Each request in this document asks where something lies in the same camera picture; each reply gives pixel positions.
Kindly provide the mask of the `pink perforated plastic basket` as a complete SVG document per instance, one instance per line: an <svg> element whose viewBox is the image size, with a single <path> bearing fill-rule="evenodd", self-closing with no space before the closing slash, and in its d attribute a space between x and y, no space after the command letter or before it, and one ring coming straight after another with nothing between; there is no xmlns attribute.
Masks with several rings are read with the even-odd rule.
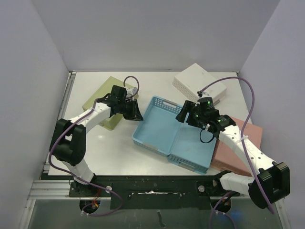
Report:
<svg viewBox="0 0 305 229"><path fill-rule="evenodd" d="M211 167L220 171L229 170L235 174L251 177L254 173L250 169L249 162L246 158L242 145L241 132L243 132L244 143L247 146L247 153L250 158L251 148L260 148L263 134L262 127L254 124L244 123L244 121L232 118L236 122L233 135L226 142L216 141Z"/></svg>

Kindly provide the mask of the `white perforated plastic basket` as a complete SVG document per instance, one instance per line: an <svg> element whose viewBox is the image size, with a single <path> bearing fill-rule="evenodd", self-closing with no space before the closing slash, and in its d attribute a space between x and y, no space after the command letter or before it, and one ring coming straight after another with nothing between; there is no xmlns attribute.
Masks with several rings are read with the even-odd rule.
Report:
<svg viewBox="0 0 305 229"><path fill-rule="evenodd" d="M197 102L199 99L197 91L200 91L214 81L216 79L210 73L194 63L174 77L172 86L187 100ZM214 104L216 104L226 97L227 87L222 83L216 83L204 91L210 95L209 97L212 97Z"/></svg>

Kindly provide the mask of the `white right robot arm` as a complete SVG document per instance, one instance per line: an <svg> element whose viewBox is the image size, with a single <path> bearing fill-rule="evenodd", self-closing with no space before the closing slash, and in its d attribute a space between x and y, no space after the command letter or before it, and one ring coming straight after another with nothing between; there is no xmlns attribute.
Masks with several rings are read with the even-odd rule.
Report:
<svg viewBox="0 0 305 229"><path fill-rule="evenodd" d="M250 169L250 177L226 172L212 183L215 194L233 191L247 195L261 209L290 194L288 165L275 162L257 148L230 116L221 115L215 109L211 97L201 98L196 103L186 100L176 120L211 133Z"/></svg>

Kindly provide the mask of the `blue basket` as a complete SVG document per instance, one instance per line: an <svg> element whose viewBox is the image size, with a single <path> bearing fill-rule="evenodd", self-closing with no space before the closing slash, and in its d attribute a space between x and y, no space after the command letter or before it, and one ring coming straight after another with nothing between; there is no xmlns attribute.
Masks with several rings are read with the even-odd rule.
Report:
<svg viewBox="0 0 305 229"><path fill-rule="evenodd" d="M133 142L168 157L181 125L176 120L181 109L179 104L153 96L146 107L143 121L139 122L133 133Z"/></svg>
<svg viewBox="0 0 305 229"><path fill-rule="evenodd" d="M216 141L213 134L183 123L175 137L168 161L204 175L210 167Z"/></svg>

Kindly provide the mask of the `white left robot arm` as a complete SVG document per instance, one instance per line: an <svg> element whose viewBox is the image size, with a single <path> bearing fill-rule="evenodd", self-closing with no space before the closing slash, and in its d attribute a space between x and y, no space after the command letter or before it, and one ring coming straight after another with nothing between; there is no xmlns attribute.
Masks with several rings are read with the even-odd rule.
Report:
<svg viewBox="0 0 305 229"><path fill-rule="evenodd" d="M68 173L80 183L80 191L92 196L97 190L84 156L87 134L102 121L122 114L130 121L143 121L138 101L128 95L124 87L114 85L110 93L94 100L91 108L69 120L57 121L49 150L49 164L56 170Z"/></svg>

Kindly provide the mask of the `green perforated plastic basket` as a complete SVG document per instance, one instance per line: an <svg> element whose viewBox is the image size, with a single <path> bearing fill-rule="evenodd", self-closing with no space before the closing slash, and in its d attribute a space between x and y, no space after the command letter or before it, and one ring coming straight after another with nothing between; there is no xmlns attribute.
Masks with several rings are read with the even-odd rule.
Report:
<svg viewBox="0 0 305 229"><path fill-rule="evenodd" d="M123 81L109 77L102 86L82 106L86 111L90 108L105 104L110 107L110 114L99 122L107 130L113 130L124 118L130 121L143 121L138 106L139 80L134 76L127 76Z"/></svg>

